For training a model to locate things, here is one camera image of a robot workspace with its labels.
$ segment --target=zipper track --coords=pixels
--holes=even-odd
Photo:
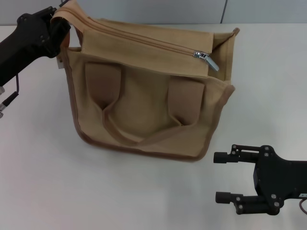
[[[176,52],[176,53],[180,53],[180,54],[184,54],[184,55],[188,55],[188,56],[193,56],[193,54],[194,54],[194,50],[191,49],[191,48],[187,48],[187,47],[184,47],[184,46],[174,45],[174,44],[171,44],[171,43],[168,43],[168,42],[163,42],[163,41],[160,41],[160,40],[157,40],[157,39],[145,37],[145,36],[138,35],[138,34],[133,34],[133,33],[130,33],[130,32],[125,32],[125,31],[122,31],[122,30],[119,30],[119,29],[112,28],[110,26],[103,25],[102,23],[94,21],[92,18],[87,18],[87,19],[90,19],[92,22],[94,22],[96,24],[99,24],[100,26],[104,26],[104,27],[107,27],[109,29],[112,29],[112,30],[115,30],[115,31],[119,31],[120,33],[115,32],[115,31],[110,31],[110,30],[103,29],[103,28],[101,28],[99,26],[91,24],[86,19],[84,19],[83,17],[80,17],[75,11],[73,11],[73,10],[71,10],[69,8],[61,7],[61,8],[58,9],[58,11],[68,12],[68,13],[72,14],[74,17],[76,17],[78,20],[80,20],[82,23],[87,25],[88,27],[90,27],[90,28],[92,28],[94,30],[100,31],[102,33],[108,34],[108,35],[113,35],[113,36],[116,36],[116,37],[121,37],[121,38],[124,38],[124,39],[128,39],[130,41],[139,42],[139,43],[142,43],[142,44],[145,44],[145,45],[148,45],[148,46],[154,46],[156,48],[161,48],[161,49],[169,50],[169,51],[172,51],[172,52]],[[141,38],[136,38],[136,37],[133,37],[133,36],[130,36],[130,35],[123,35],[121,33],[126,33],[126,34],[130,34],[130,35],[133,35],[133,36],[143,37],[143,38],[146,38],[148,40],[169,44],[169,45],[172,45],[172,46],[180,47],[182,49],[173,48],[173,47],[169,47],[169,46],[166,46],[166,45],[160,45],[160,44],[157,44],[157,43],[152,42],[152,41],[146,41],[146,40],[141,39]]]

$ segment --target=zipper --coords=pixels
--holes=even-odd
[[[108,34],[108,35],[113,35],[113,36],[116,36],[116,37],[121,37],[121,38],[124,38],[124,39],[128,39],[130,41],[135,41],[135,42],[142,43],[142,44],[145,44],[145,45],[148,45],[148,46],[153,46],[153,47],[156,47],[156,48],[161,48],[161,49],[176,52],[176,53],[179,53],[179,54],[192,56],[194,58],[199,58],[199,59],[205,61],[209,65],[209,67],[211,67],[213,70],[215,70],[215,71],[219,70],[218,65],[212,60],[210,55],[205,53],[205,52],[193,50],[191,48],[187,48],[187,47],[184,47],[184,46],[178,46],[178,45],[174,45],[172,43],[163,42],[163,41],[153,39],[153,38],[150,38],[150,37],[145,37],[145,36],[142,36],[142,35],[133,34],[133,33],[130,33],[130,32],[115,29],[115,28],[109,27],[107,25],[104,25],[102,23],[99,23],[99,22],[93,20],[90,17],[85,19],[85,18],[79,16],[79,14],[76,13],[75,11],[73,11],[69,8],[66,8],[66,7],[61,7],[61,8],[58,9],[58,11],[65,11],[65,12],[72,14],[74,17],[76,17],[82,23],[84,23],[88,27],[90,27],[94,30],[97,30],[99,32],[102,32],[102,33],[105,33],[105,34]]]

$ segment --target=tan canvas bag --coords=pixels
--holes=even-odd
[[[214,34],[95,20],[75,0],[57,17],[74,25],[81,44],[69,48],[67,37],[61,59],[83,140],[178,160],[205,155],[235,90],[230,79],[239,29]],[[203,53],[195,58],[195,51],[210,54],[219,70]]]

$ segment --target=brown piping trim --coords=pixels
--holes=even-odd
[[[176,154],[170,154],[170,153],[160,153],[160,152],[145,152],[142,150],[138,149],[129,149],[129,148],[124,148],[124,147],[119,147],[119,146],[114,146],[106,143],[102,143],[96,140],[91,139],[89,136],[87,136],[83,131],[81,130],[81,127],[78,123],[78,110],[76,106],[76,99],[75,99],[75,92],[74,92],[74,86],[73,86],[73,81],[72,81],[72,74],[71,74],[71,67],[69,65],[69,59],[67,55],[67,48],[62,47],[61,48],[61,53],[62,53],[62,58],[63,58],[63,63],[66,71],[66,76],[67,76],[67,83],[68,83],[68,90],[69,90],[69,96],[70,96],[70,101],[71,101],[71,111],[72,111],[72,117],[73,117],[73,122],[76,128],[76,131],[80,138],[87,142],[88,144],[95,145],[98,147],[104,147],[110,150],[117,150],[117,151],[125,151],[125,152],[130,152],[130,153],[135,153],[135,154],[140,154],[140,155],[146,155],[146,156],[151,156],[151,157],[159,157],[159,158],[166,158],[166,159],[173,159],[173,160],[178,160],[178,161],[198,161],[202,159],[205,154],[207,153],[212,135],[214,131],[217,128],[217,125],[220,120],[222,108],[224,105],[227,103],[229,97],[231,94],[234,92],[235,88],[233,85],[229,85],[225,88],[222,97],[218,101],[214,113],[213,113],[213,120],[212,120],[212,125],[209,129],[209,132],[206,136],[206,140],[204,142],[204,147],[200,151],[198,156],[182,156],[182,155],[176,155]]]
[[[238,33],[240,32],[240,29],[238,27],[236,27],[234,30],[233,30],[234,34],[237,36]]]

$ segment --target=metal zipper pull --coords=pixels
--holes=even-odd
[[[207,64],[214,69],[215,71],[219,71],[218,65],[209,57],[209,54],[201,52],[201,51],[194,51],[193,57],[203,59]]]

